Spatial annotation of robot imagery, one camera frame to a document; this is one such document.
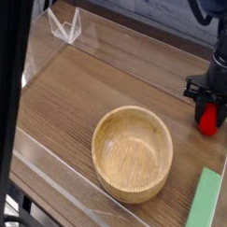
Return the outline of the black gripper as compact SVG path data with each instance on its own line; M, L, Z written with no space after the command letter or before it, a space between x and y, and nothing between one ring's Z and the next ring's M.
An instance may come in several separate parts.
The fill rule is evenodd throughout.
M200 123L207 103L217 107L217 127L227 118L227 64L212 59L208 70L198 76L186 77L184 95L195 103L195 121Z

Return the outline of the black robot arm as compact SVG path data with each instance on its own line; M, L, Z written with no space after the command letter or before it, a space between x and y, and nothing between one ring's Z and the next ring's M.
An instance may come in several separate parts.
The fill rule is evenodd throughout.
M208 69L198 76L187 76L184 95L195 103L199 130L213 135L227 118L227 0L187 0L199 24L218 20L217 41Z

